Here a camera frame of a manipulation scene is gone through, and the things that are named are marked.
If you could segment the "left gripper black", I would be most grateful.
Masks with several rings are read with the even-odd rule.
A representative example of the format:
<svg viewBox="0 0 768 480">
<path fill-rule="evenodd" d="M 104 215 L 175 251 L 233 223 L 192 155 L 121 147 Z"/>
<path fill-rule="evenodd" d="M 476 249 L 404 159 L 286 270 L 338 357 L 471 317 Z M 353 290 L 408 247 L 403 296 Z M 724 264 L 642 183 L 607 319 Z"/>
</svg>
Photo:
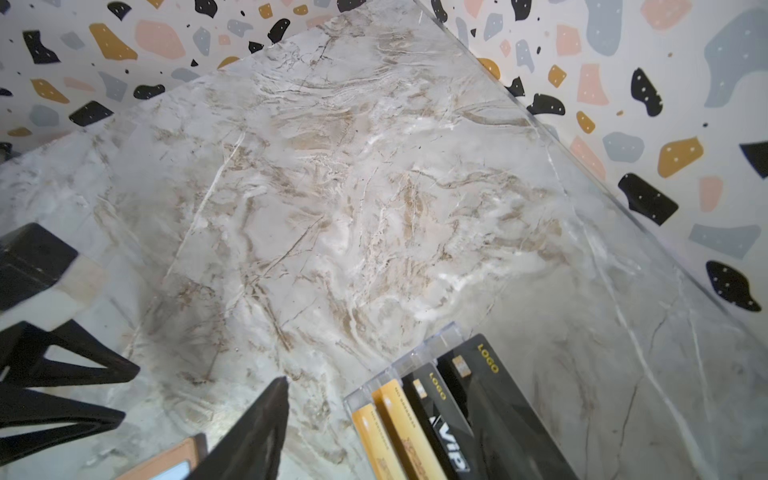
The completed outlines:
<svg viewBox="0 0 768 480">
<path fill-rule="evenodd" d="M 1 311 L 49 289 L 78 251 L 38 223 L 1 237 Z M 114 430 L 125 413 L 21 387 L 121 384 L 140 367 L 74 320 L 46 331 L 22 321 L 1 331 L 1 463 Z"/>
</svg>

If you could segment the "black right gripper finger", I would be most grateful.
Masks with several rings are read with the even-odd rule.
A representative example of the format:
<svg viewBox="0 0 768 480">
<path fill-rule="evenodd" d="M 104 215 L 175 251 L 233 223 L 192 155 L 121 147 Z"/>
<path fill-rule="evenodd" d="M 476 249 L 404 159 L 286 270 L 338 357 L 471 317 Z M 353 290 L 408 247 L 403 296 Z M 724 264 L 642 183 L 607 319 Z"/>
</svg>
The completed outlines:
<svg viewBox="0 0 768 480">
<path fill-rule="evenodd" d="M 276 479 L 289 417 L 289 384 L 275 378 L 188 479 Z"/>
</svg>

